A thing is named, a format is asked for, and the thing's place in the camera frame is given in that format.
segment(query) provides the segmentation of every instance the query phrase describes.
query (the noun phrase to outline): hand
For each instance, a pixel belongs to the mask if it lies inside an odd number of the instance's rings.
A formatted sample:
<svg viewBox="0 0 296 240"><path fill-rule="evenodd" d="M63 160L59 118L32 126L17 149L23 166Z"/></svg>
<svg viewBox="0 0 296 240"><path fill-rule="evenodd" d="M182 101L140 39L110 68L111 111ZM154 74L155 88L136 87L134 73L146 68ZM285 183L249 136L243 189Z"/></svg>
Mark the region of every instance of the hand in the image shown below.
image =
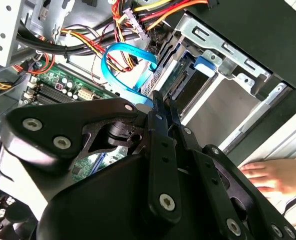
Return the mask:
<svg viewBox="0 0 296 240"><path fill-rule="evenodd" d="M239 169L266 198L296 195L296 159L254 162Z"/></svg>

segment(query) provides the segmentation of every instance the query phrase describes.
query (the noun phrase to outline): black plastic arm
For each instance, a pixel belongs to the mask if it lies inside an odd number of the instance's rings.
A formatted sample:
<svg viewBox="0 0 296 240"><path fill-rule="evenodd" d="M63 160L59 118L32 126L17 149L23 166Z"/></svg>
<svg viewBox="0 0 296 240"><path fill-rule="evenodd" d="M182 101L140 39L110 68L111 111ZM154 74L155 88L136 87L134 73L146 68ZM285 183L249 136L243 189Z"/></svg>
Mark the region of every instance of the black plastic arm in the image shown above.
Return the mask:
<svg viewBox="0 0 296 240"><path fill-rule="evenodd" d="M49 202L38 240L293 239L285 227L296 238L216 146L198 145L172 99L164 102L155 91L153 101L148 114L118 98L24 107L6 117L0 145L49 176L65 174L77 158L128 147L124 159ZM32 131L26 119L42 127ZM57 137L70 146L59 148Z"/></svg>

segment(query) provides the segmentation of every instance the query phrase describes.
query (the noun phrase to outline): capacitor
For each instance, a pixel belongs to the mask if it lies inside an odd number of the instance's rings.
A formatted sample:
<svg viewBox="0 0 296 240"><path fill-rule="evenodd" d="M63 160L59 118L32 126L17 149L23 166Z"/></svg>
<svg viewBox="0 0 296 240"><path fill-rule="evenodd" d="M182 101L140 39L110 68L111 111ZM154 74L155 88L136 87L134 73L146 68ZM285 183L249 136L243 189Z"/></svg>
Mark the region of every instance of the capacitor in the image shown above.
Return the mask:
<svg viewBox="0 0 296 240"><path fill-rule="evenodd" d="M68 80L64 77L64 78L61 79L61 82L62 82L63 84L66 84L66 83L68 82Z"/></svg>
<svg viewBox="0 0 296 240"><path fill-rule="evenodd" d="M71 82L71 81L68 82L68 83L67 83L67 87L68 87L68 88L72 88L72 87L73 87L73 82Z"/></svg>
<svg viewBox="0 0 296 240"><path fill-rule="evenodd" d="M65 87L65 88L62 89L62 93L63 94L67 94L68 90L69 90L69 88L68 87Z"/></svg>
<svg viewBox="0 0 296 240"><path fill-rule="evenodd" d="M72 97L73 94L74 94L74 92L75 92L75 91L74 91L73 89L71 89L70 91L68 91L68 96L69 96L69 97Z"/></svg>

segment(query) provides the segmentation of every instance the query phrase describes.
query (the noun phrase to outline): electronic component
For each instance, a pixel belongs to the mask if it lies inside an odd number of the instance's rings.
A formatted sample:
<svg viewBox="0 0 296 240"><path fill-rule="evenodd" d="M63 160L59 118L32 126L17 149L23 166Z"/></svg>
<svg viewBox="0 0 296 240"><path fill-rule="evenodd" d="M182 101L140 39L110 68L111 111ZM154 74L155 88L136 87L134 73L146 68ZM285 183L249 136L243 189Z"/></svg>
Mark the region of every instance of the electronic component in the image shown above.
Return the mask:
<svg viewBox="0 0 296 240"><path fill-rule="evenodd" d="M57 83L57 84L54 86L54 88L55 88L56 90L62 91L62 89L63 89L63 85L60 84L60 83Z"/></svg>
<svg viewBox="0 0 296 240"><path fill-rule="evenodd" d="M93 99L93 93L84 87L79 90L78 96L88 101Z"/></svg>
<svg viewBox="0 0 296 240"><path fill-rule="evenodd" d="M65 88L62 89L62 93L67 94L68 90L69 90L69 88L65 87Z"/></svg>
<svg viewBox="0 0 296 240"><path fill-rule="evenodd" d="M134 27L136 29L140 38L147 39L148 35L146 34L145 30L143 30L143 28L141 27L141 25L137 21L136 17L133 15L132 10L130 8L128 8L128 9L125 9L123 11L123 13L124 13L124 16L126 16L126 18L129 20L132 27Z"/></svg>
<svg viewBox="0 0 296 240"><path fill-rule="evenodd" d="M79 98L79 90L84 97ZM116 96L101 87L94 86L92 81L80 80L74 75L67 75L66 72L53 66L47 73L33 76L29 83L27 93L23 95L22 101L33 105L69 103L82 100L108 99Z"/></svg>
<svg viewBox="0 0 296 240"><path fill-rule="evenodd" d="M70 103L75 102L73 98L66 96L64 93L60 91L56 91L49 85L42 83L36 90L36 100L46 104L46 102L54 102L54 103Z"/></svg>
<svg viewBox="0 0 296 240"><path fill-rule="evenodd" d="M23 97L26 99L32 99L35 94L35 91L32 89L28 89L24 94Z"/></svg>
<svg viewBox="0 0 296 240"><path fill-rule="evenodd" d="M68 87L68 88L72 88L72 87L73 87L73 82L69 81L69 82L67 83L67 87Z"/></svg>
<svg viewBox="0 0 296 240"><path fill-rule="evenodd" d="M74 89L71 89L71 90L68 91L67 95L68 95L69 97L72 97L73 94L74 94L74 92L75 92L75 90L74 90Z"/></svg>
<svg viewBox="0 0 296 240"><path fill-rule="evenodd" d="M28 81L27 86L30 88L35 88L37 86L38 79L35 76L31 76L30 81Z"/></svg>
<svg viewBox="0 0 296 240"><path fill-rule="evenodd" d="M61 79L61 82L62 82L63 84L67 84L68 80L64 77L64 78Z"/></svg>

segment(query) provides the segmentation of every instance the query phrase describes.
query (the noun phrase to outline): silver screw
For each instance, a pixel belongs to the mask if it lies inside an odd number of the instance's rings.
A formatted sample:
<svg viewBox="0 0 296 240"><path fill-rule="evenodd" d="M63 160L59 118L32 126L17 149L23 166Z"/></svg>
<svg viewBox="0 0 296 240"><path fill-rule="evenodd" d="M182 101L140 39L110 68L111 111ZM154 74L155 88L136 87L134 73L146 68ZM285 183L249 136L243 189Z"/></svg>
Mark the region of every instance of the silver screw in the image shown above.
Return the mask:
<svg viewBox="0 0 296 240"><path fill-rule="evenodd" d="M192 134L192 131L191 131L189 128L187 128L187 127L184 128L184 131L185 131L186 133L188 133L188 134Z"/></svg>
<svg viewBox="0 0 296 240"><path fill-rule="evenodd" d="M239 227L239 225L236 223L235 220L228 218L227 221L227 226L229 228L229 230L235 234L236 236L240 236L241 235L241 229Z"/></svg>
<svg viewBox="0 0 296 240"><path fill-rule="evenodd" d="M215 154L219 154L218 149L216 149L215 147L212 147L211 150L212 150Z"/></svg>
<svg viewBox="0 0 296 240"><path fill-rule="evenodd" d="M162 116L160 116L159 114L156 114L156 117L162 120Z"/></svg>
<svg viewBox="0 0 296 240"><path fill-rule="evenodd" d="M133 107L131 107L130 105L125 104L124 106L126 107L127 110L133 111Z"/></svg>
<svg viewBox="0 0 296 240"><path fill-rule="evenodd" d="M59 149L68 149L71 147L71 141L67 139L65 136L58 136L53 140L54 146Z"/></svg>
<svg viewBox="0 0 296 240"><path fill-rule="evenodd" d="M172 197L165 193L160 195L159 201L161 206L163 206L163 208L167 211L173 211L174 207L176 206Z"/></svg>
<svg viewBox="0 0 296 240"><path fill-rule="evenodd" d="M282 232L280 231L280 229L275 224L271 224L271 227L273 231L278 235L278 237L282 238Z"/></svg>
<svg viewBox="0 0 296 240"><path fill-rule="evenodd" d="M42 128L42 122L35 118L27 118L22 122L24 128L30 131L38 131Z"/></svg>
<svg viewBox="0 0 296 240"><path fill-rule="evenodd" d="M292 231L289 227L284 226L284 229L286 230L286 232L288 233L288 235L289 235L292 239L295 239L295 238L296 238L295 234L293 233L293 231Z"/></svg>
<svg viewBox="0 0 296 240"><path fill-rule="evenodd" d="M40 68L40 67L42 67L42 62L40 62L40 61L36 62L36 65Z"/></svg>

